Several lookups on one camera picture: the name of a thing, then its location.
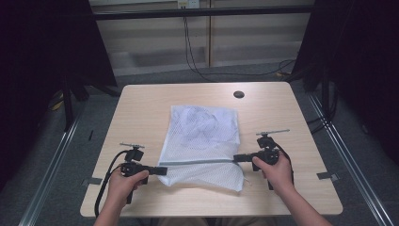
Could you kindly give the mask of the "person's right hand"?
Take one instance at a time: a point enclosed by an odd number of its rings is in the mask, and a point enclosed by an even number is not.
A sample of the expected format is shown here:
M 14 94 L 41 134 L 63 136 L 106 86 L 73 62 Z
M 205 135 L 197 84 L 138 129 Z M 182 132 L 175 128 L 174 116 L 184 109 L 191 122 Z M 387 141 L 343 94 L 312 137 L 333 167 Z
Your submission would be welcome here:
M 252 162 L 261 169 L 263 177 L 274 187 L 278 196 L 281 198 L 288 197 L 295 191 L 290 162 L 282 153 L 275 165 L 269 165 L 259 157 L 253 157 Z

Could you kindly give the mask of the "metal floor rail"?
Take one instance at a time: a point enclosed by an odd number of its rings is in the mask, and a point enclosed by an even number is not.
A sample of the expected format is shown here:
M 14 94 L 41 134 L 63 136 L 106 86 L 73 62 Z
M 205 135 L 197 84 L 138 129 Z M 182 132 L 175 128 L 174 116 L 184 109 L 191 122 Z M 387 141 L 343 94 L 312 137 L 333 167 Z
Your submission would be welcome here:
M 55 155 L 53 156 L 49 167 L 47 168 L 43 179 L 40 182 L 40 185 L 35 192 L 33 198 L 28 204 L 27 208 L 24 211 L 24 214 L 18 224 L 18 226 L 35 226 L 40 215 L 40 211 L 42 206 L 44 205 L 49 193 L 50 189 L 54 183 L 54 180 L 57 176 L 57 172 L 59 167 L 64 159 L 66 152 L 71 144 L 71 141 L 74 137 L 76 128 L 79 124 L 79 120 L 76 119 L 73 121 L 70 128 L 63 134 L 60 143 L 57 146 Z
M 323 128 L 327 131 L 329 139 L 335 146 L 338 154 L 343 160 L 348 169 L 354 183 L 356 184 L 362 198 L 365 200 L 367 206 L 375 217 L 379 226 L 394 226 L 394 222 L 390 217 L 383 202 L 377 197 L 374 189 L 367 181 L 365 175 L 361 171 L 355 158 L 350 153 L 350 150 L 344 143 L 341 135 L 336 129 L 335 125 L 327 119 L 326 114 L 322 111 L 322 104 L 315 94 L 309 94 L 310 102 L 322 122 Z

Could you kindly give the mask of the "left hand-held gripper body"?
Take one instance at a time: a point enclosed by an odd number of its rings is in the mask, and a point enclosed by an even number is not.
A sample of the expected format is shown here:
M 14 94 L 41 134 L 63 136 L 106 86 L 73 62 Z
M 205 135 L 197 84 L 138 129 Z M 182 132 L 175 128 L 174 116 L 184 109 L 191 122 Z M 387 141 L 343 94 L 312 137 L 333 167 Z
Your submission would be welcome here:
M 142 146 L 137 144 L 128 144 L 127 146 L 131 147 L 131 150 L 126 152 L 124 163 L 120 165 L 120 171 L 124 177 L 130 177 L 144 170 L 144 166 L 139 164 L 144 155 L 141 151 Z

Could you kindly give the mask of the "white mesh laundry bag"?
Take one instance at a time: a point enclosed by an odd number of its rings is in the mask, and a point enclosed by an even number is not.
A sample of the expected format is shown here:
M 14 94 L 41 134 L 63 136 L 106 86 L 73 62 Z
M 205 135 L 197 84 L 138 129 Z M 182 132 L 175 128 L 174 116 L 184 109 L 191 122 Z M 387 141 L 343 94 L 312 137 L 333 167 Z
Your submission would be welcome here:
M 244 173 L 233 160 L 240 146 L 239 126 L 239 143 L 199 139 L 185 141 L 174 131 L 172 108 L 168 132 L 158 161 L 158 165 L 166 167 L 168 173 L 159 180 L 166 186 L 193 184 L 241 191 Z

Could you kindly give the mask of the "person's legs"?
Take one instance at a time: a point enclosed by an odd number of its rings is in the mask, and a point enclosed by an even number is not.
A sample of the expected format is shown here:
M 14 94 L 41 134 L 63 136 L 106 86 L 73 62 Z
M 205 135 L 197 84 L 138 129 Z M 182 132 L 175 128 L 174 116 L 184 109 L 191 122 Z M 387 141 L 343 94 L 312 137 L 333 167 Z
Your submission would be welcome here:
M 274 218 L 160 218 L 157 226 L 278 226 Z

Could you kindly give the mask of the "black horizontal bar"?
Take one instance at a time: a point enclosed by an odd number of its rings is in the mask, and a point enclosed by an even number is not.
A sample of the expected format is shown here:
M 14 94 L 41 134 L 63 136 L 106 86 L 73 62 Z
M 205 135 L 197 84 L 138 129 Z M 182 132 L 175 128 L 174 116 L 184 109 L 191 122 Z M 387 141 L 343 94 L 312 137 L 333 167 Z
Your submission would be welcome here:
M 165 9 L 145 11 L 107 11 L 92 14 L 96 21 L 101 20 L 133 20 L 133 19 L 158 19 L 177 17 L 202 17 L 202 16 L 232 16 L 232 15 L 260 15 L 260 14 L 291 14 L 310 13 L 314 6 L 281 6 L 260 8 L 190 8 L 190 9 Z

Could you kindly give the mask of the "white garment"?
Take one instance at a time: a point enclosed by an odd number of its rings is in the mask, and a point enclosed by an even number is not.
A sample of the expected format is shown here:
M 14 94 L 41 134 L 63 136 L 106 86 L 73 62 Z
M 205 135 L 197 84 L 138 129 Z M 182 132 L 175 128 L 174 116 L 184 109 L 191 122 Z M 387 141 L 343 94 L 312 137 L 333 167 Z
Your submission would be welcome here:
M 175 105 L 172 108 L 174 131 L 185 141 L 239 143 L 236 111 L 225 107 Z

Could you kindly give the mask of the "white wall outlet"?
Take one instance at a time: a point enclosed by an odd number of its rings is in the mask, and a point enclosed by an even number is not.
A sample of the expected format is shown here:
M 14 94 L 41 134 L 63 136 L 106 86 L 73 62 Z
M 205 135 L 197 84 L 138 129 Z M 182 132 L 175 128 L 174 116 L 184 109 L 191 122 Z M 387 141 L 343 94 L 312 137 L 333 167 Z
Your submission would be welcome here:
M 200 0 L 177 0 L 178 8 L 199 8 Z

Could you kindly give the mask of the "black curtain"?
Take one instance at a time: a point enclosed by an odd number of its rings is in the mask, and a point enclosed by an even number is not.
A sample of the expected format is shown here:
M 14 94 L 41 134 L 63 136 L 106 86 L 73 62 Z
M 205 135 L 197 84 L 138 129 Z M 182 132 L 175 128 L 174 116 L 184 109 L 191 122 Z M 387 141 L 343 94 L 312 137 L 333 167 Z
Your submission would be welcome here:
M 314 0 L 293 72 L 332 80 L 399 165 L 399 0 Z
M 88 0 L 0 0 L 0 190 L 32 145 L 53 95 L 117 82 Z

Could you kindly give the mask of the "person's left hand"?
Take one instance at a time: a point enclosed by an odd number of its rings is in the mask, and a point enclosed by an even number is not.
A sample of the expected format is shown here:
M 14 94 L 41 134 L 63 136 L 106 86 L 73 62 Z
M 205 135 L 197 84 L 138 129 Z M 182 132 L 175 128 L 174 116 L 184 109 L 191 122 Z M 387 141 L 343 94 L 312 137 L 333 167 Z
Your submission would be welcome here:
M 121 209 L 127 203 L 129 194 L 142 185 L 142 181 L 149 176 L 147 170 L 125 177 L 120 169 L 115 169 L 110 177 L 105 203 Z

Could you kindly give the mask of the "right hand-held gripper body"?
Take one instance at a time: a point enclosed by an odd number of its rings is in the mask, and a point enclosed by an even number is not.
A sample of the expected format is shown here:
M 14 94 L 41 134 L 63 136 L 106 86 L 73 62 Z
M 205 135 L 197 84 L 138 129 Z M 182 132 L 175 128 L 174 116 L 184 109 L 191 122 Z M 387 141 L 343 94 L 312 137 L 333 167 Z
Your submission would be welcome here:
M 271 136 L 269 136 L 267 133 L 260 133 L 260 136 L 261 137 L 257 139 L 257 142 L 261 146 L 262 150 L 258 151 L 253 157 L 259 157 L 269 165 L 275 165 L 279 160 L 279 155 L 282 153 L 290 162 L 290 159 L 286 156 L 285 151 L 274 141 Z M 253 162 L 252 164 L 256 170 L 261 170 Z

